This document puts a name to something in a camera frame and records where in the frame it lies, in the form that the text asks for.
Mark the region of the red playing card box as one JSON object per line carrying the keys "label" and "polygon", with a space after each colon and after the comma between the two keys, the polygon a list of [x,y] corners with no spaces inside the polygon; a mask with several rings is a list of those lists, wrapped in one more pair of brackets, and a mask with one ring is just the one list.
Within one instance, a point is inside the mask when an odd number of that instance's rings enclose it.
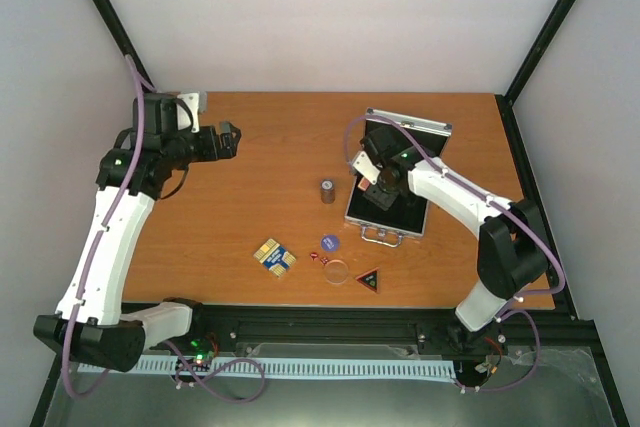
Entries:
{"label": "red playing card box", "polygon": [[366,177],[362,176],[360,180],[356,183],[356,188],[366,192],[370,187],[374,186],[375,183],[369,181]]}

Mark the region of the aluminium poker case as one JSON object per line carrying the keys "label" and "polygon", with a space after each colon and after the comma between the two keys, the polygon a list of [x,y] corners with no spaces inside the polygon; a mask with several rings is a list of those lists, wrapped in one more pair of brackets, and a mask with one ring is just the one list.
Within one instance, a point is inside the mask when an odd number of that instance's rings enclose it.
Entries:
{"label": "aluminium poker case", "polygon": [[[411,160],[421,155],[418,143],[431,156],[442,154],[452,126],[404,114],[369,108],[364,120],[362,140],[378,143],[384,154],[406,154]],[[345,212],[345,220],[360,229],[362,240],[387,247],[398,247],[404,238],[424,235],[429,202],[404,187],[385,190],[355,174]]]}

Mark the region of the brown poker chip stack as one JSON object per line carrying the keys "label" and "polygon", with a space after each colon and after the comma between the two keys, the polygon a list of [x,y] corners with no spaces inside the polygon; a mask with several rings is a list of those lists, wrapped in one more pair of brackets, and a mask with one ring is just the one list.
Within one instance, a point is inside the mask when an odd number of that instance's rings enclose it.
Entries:
{"label": "brown poker chip stack", "polygon": [[324,204],[335,202],[335,184],[331,179],[323,179],[320,183],[320,198]]}

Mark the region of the purple round dealer chip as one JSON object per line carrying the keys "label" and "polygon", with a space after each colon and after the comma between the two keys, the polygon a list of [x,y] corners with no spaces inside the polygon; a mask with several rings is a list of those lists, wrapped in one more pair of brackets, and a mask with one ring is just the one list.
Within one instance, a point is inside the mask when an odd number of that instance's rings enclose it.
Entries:
{"label": "purple round dealer chip", "polygon": [[340,248],[341,242],[336,235],[327,234],[321,239],[321,248],[325,252],[335,252]]}

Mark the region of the blue Texas Hold'em card box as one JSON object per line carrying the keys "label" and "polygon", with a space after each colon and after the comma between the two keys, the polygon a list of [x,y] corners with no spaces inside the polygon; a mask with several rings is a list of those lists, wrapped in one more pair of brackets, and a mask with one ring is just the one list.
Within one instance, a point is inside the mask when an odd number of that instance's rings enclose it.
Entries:
{"label": "blue Texas Hold'em card box", "polygon": [[296,262],[296,257],[273,238],[266,240],[254,252],[253,258],[278,278],[285,275]]}

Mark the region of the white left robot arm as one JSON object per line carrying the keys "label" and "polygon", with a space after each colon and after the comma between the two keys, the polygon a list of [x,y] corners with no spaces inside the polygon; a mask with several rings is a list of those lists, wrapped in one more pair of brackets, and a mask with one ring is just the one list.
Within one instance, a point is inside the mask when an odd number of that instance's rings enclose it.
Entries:
{"label": "white left robot arm", "polygon": [[55,353],[128,372],[166,340],[190,350],[206,342],[208,325],[197,301],[169,297],[129,314],[121,310],[141,230],[154,204],[169,197],[165,182],[193,163],[237,153],[241,132],[233,124],[200,124],[206,103],[205,94],[190,92],[146,93],[133,104],[133,127],[120,132],[100,162],[93,219],[72,281],[55,311],[34,323],[34,336]]}

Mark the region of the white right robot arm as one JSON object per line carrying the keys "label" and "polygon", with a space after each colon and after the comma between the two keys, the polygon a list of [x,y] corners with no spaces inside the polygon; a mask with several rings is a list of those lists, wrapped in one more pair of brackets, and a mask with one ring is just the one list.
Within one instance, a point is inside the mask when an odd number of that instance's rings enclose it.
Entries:
{"label": "white right robot arm", "polygon": [[538,207],[513,202],[457,174],[404,133],[379,127],[360,140],[352,167],[392,196],[428,200],[466,227],[478,241],[478,281],[455,309],[458,322],[477,332],[540,278],[550,260]]}

